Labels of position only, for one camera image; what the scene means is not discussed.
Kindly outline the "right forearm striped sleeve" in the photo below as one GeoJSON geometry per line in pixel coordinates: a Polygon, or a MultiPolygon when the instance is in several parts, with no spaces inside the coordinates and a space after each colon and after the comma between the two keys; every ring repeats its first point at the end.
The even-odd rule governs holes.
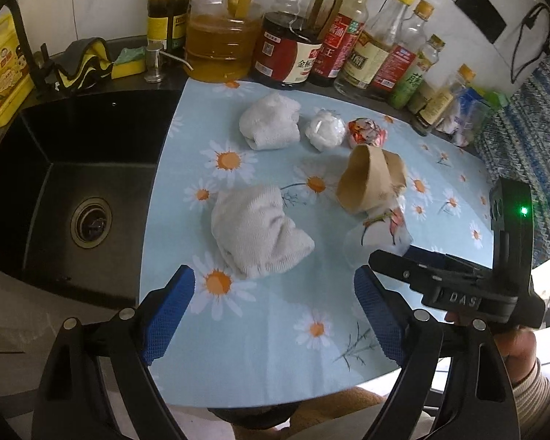
{"type": "Polygon", "coordinates": [[[536,359],[529,374],[513,386],[522,439],[543,439],[550,433],[550,379],[536,359]]]}

